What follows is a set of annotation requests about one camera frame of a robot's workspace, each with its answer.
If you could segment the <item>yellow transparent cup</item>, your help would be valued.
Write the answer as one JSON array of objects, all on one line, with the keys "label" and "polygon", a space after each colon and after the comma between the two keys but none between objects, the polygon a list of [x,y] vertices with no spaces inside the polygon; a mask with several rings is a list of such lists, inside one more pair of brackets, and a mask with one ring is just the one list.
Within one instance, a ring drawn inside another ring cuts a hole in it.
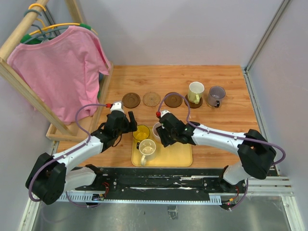
[{"label": "yellow transparent cup", "polygon": [[150,129],[145,125],[137,125],[137,130],[133,132],[133,138],[139,142],[150,137]]}]

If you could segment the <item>pink mug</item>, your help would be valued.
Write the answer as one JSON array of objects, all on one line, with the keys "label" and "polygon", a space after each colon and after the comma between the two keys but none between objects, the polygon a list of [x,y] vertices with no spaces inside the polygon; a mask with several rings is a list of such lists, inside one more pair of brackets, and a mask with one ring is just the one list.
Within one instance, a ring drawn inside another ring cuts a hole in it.
[{"label": "pink mug", "polygon": [[161,126],[161,123],[157,122],[154,124],[153,128],[152,128],[152,133],[154,136],[154,139],[156,140],[157,143],[161,143],[161,139],[160,136],[157,132],[157,128],[159,128]]}]

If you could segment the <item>light woven rattan coaster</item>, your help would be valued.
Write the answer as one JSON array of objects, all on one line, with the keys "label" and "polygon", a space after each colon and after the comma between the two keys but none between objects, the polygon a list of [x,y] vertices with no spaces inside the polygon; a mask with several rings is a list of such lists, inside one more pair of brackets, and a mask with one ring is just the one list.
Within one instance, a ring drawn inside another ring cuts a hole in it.
[{"label": "light woven rattan coaster", "polygon": [[142,101],[146,106],[154,107],[160,103],[161,97],[156,92],[147,92],[144,94]]}]

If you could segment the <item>white mug green handle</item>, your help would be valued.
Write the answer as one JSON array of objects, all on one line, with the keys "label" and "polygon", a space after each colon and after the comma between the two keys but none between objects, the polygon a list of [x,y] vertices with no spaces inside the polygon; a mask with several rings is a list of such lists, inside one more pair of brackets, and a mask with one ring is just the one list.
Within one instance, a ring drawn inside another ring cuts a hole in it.
[{"label": "white mug green handle", "polygon": [[188,100],[194,104],[198,104],[202,98],[205,91],[205,87],[200,82],[192,82],[189,84],[188,89]]}]

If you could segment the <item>purple transparent cup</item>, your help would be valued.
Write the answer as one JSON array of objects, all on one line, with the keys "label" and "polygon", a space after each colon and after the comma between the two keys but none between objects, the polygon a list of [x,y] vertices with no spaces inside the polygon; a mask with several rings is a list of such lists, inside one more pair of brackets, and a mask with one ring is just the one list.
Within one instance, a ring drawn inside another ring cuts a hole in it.
[{"label": "purple transparent cup", "polygon": [[210,88],[208,93],[208,98],[220,100],[220,106],[222,104],[223,99],[226,96],[226,92],[221,86],[213,86]]}]

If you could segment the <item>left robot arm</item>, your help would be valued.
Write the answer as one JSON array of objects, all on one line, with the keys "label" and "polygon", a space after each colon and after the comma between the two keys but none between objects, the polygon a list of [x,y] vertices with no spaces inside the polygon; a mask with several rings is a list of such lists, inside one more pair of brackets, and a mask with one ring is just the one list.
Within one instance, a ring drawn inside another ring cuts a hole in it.
[{"label": "left robot arm", "polygon": [[137,122],[132,111],[125,114],[114,110],[107,115],[107,121],[81,143],[55,155],[41,154],[26,181],[30,199],[51,205],[63,193],[81,186],[94,191],[100,189],[103,178],[97,167],[75,168],[90,157],[114,147],[122,134],[136,130]]}]

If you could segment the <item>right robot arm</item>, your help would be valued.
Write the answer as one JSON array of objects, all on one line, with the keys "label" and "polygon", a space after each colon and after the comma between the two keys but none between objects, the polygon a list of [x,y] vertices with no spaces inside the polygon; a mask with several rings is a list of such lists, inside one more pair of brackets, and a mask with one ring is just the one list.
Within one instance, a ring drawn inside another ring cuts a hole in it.
[{"label": "right robot arm", "polygon": [[256,130],[232,133],[206,127],[197,122],[183,123],[171,112],[157,112],[160,126],[156,129],[161,143],[168,147],[182,144],[211,146],[239,156],[239,162],[226,166],[218,180],[223,192],[230,192],[240,181],[253,177],[263,180],[274,162],[276,151]]}]

